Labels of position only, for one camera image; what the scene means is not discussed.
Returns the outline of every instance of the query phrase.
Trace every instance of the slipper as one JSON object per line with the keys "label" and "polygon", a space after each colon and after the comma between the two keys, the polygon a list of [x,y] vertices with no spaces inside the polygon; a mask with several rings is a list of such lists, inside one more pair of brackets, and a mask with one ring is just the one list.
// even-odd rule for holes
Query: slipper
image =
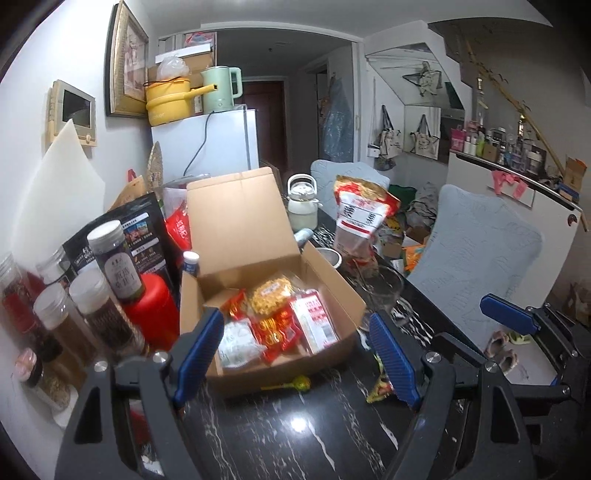
{"label": "slipper", "polygon": [[493,359],[506,375],[519,363],[519,358],[513,350],[501,350]]}
{"label": "slipper", "polygon": [[492,334],[491,339],[488,341],[488,345],[484,350],[484,354],[487,358],[493,358],[498,354],[505,345],[509,343],[509,336],[502,330],[498,330]]}

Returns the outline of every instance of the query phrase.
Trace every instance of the cardboard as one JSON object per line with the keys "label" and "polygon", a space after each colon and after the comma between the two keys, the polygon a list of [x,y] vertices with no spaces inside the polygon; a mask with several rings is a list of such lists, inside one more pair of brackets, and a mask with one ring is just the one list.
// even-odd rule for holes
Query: cardboard
{"label": "cardboard", "polygon": [[496,163],[499,158],[499,150],[490,144],[485,144],[484,149],[482,150],[482,158]]}
{"label": "cardboard", "polygon": [[219,307],[238,288],[252,288],[279,270],[320,292],[339,341],[317,355],[303,347],[238,370],[222,369],[216,354],[207,381],[223,395],[254,392],[336,365],[355,345],[365,303],[308,243],[300,254],[270,168],[201,180],[187,187],[193,249],[201,274],[183,273],[181,333],[193,330],[206,306]]}
{"label": "cardboard", "polygon": [[[213,67],[213,53],[203,53],[201,55],[192,55],[183,57],[185,63],[189,66],[191,73],[189,81],[191,88],[199,88],[203,86],[203,76],[201,72],[209,67]],[[158,72],[158,65],[154,65],[148,69],[148,81],[155,82],[156,74]]]}
{"label": "cardboard", "polygon": [[567,158],[562,183],[576,193],[580,193],[586,171],[587,165],[582,160]]}

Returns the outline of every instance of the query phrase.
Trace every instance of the grey chair cushion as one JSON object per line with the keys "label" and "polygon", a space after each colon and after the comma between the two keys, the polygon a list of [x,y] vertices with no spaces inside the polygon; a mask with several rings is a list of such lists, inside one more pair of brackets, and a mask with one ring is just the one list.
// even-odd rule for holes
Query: grey chair cushion
{"label": "grey chair cushion", "polygon": [[481,298],[510,300],[542,242],[502,199],[444,185],[427,248],[408,280],[484,349],[501,326],[480,312]]}

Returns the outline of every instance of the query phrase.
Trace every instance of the framed picture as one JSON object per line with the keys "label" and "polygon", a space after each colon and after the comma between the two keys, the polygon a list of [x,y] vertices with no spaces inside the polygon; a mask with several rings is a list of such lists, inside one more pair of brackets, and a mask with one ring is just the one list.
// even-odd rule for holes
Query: framed picture
{"label": "framed picture", "polygon": [[148,36],[123,0],[113,7],[105,58],[105,109],[109,116],[147,116]]}

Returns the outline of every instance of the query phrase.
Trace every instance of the metal screw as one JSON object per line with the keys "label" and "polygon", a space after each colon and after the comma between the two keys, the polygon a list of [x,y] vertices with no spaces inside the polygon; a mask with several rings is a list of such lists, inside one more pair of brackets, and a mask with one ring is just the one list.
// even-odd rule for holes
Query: metal screw
{"label": "metal screw", "polygon": [[496,373],[496,371],[499,369],[499,366],[496,363],[489,360],[487,363],[484,364],[484,368],[486,368],[487,372],[493,374]]}
{"label": "metal screw", "polygon": [[104,372],[107,370],[108,366],[109,364],[106,360],[99,360],[97,363],[95,363],[95,372]]}
{"label": "metal screw", "polygon": [[152,357],[152,361],[156,364],[165,364],[168,361],[168,353],[164,351],[158,351]]}
{"label": "metal screw", "polygon": [[438,364],[441,361],[441,355],[437,352],[427,352],[425,357],[430,364]]}

